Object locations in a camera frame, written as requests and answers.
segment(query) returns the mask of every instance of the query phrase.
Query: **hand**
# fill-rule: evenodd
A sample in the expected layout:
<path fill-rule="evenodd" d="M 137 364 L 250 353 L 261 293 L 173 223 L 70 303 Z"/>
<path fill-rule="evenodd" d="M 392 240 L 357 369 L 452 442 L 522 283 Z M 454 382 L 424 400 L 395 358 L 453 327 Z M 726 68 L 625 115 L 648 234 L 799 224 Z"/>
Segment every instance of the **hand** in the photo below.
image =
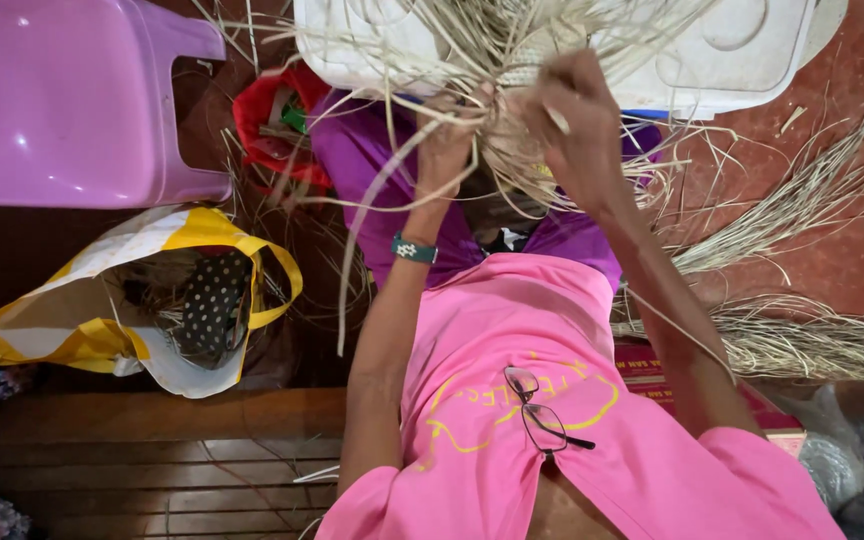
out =
<path fill-rule="evenodd" d="M 549 61 L 512 109 L 547 146 L 546 166 L 585 213 L 633 202 L 622 175 L 621 115 L 594 50 Z"/>
<path fill-rule="evenodd" d="M 493 89 L 490 85 L 483 85 L 472 97 L 479 103 L 486 103 L 492 98 L 492 93 Z M 474 117 L 476 112 L 473 106 L 460 107 L 455 99 L 446 93 L 438 94 L 429 100 L 426 106 L 442 113 L 458 111 L 458 116 L 463 119 Z M 426 129 L 432 121 L 433 118 L 424 114 L 419 114 L 416 118 L 420 131 Z M 418 180 L 415 185 L 415 200 L 423 199 L 441 190 L 462 174 L 469 163 L 474 136 L 474 126 L 442 122 L 418 143 Z M 459 182 L 455 182 L 440 197 L 454 199 L 458 194 Z M 448 200 L 442 202 L 446 206 L 449 203 Z"/>

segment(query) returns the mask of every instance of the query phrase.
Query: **pink t-shirt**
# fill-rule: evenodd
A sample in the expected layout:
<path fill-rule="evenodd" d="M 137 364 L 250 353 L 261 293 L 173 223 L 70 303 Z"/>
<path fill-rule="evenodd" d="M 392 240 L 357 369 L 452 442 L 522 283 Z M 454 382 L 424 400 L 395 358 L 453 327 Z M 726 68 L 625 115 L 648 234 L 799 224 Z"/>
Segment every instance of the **pink t-shirt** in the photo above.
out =
<path fill-rule="evenodd" d="M 422 295 L 402 395 L 404 468 L 360 477 L 318 539 L 525 537 L 543 454 L 503 375 L 539 381 L 532 403 L 596 443 L 558 469 L 629 540 L 845 538 L 809 473 L 749 432 L 691 437 L 613 362 L 612 289 L 563 258 L 497 253 Z"/>

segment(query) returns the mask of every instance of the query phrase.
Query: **red plastic bag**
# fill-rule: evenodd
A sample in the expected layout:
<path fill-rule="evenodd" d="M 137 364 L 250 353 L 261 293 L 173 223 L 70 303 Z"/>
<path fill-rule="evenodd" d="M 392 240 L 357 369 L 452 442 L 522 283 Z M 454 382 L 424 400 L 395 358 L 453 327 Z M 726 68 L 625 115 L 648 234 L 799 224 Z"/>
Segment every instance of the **red plastic bag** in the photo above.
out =
<path fill-rule="evenodd" d="M 287 68 L 278 76 L 262 76 L 236 96 L 232 102 L 232 114 L 235 117 L 235 129 L 239 140 L 246 149 L 244 165 L 262 164 L 275 172 L 284 173 L 289 166 L 288 158 L 277 158 L 284 151 L 292 153 L 292 145 L 280 139 L 274 139 L 258 132 L 259 126 L 269 122 L 276 92 L 281 85 L 286 85 L 298 92 L 298 101 L 306 112 L 312 111 L 315 104 L 326 96 L 331 86 L 319 79 L 305 62 L 299 61 Z M 315 160 L 315 155 L 306 150 L 299 150 L 292 161 L 289 176 L 306 182 L 314 188 L 325 191 L 332 186 L 332 180 L 326 171 Z M 268 192 L 267 186 L 258 186 L 260 191 Z"/>

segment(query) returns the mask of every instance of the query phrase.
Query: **yellow and white bag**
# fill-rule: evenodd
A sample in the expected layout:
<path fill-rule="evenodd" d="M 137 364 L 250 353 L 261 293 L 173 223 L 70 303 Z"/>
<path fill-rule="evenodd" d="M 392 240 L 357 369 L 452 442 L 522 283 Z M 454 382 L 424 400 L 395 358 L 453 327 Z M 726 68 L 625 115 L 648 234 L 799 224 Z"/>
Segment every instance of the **yellow and white bag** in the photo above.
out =
<path fill-rule="evenodd" d="M 235 227 L 218 210 L 176 204 L 151 208 L 103 234 L 44 285 L 0 309 L 0 365 L 54 362 L 99 373 L 127 375 L 138 362 L 166 390 L 205 398 L 235 385 L 249 336 L 215 370 L 179 356 L 148 313 L 109 284 L 120 264 L 152 254 L 197 246 L 231 246 L 252 260 L 247 331 L 276 320 L 302 292 L 303 278 L 282 247 Z M 289 278 L 292 298 L 263 309 L 262 261 L 268 247 Z"/>

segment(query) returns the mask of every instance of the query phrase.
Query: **purple cloth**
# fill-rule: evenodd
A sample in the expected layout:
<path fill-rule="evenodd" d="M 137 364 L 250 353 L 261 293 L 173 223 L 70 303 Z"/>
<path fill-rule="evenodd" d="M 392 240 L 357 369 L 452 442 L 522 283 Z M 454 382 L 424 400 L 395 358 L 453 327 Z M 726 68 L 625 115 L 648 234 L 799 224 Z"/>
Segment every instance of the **purple cloth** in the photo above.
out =
<path fill-rule="evenodd" d="M 333 90 L 318 102 L 310 114 L 317 118 L 332 107 L 346 92 Z M 331 178 L 343 201 L 361 202 L 362 197 L 378 171 L 393 154 L 386 127 L 385 104 L 349 100 L 329 117 L 322 118 L 311 129 L 312 151 Z M 395 143 L 401 146 L 416 132 L 413 114 L 405 108 L 392 106 Z M 659 144 L 662 136 L 658 128 L 648 126 L 635 132 L 635 138 L 645 151 Z M 639 153 L 635 144 L 623 140 L 625 157 Z M 418 157 L 410 153 L 404 162 L 405 170 L 413 181 L 418 174 Z M 396 170 L 386 180 L 372 202 L 377 208 L 396 208 L 414 200 L 415 189 L 409 180 Z M 351 226 L 358 208 L 346 206 L 345 225 Z M 368 210 L 356 239 L 379 288 L 385 283 L 395 255 L 389 247 L 396 232 L 405 226 L 407 212 L 379 212 Z M 482 263 L 483 254 L 473 238 L 465 215 L 458 202 L 449 206 L 441 229 L 438 231 L 438 259 L 426 279 L 426 287 L 443 284 L 453 276 Z M 605 233 L 589 216 L 576 212 L 551 211 L 541 220 L 525 244 L 523 253 L 533 253 L 570 259 L 595 268 L 605 275 L 612 291 L 618 290 L 622 269 L 616 254 L 609 247 Z"/>

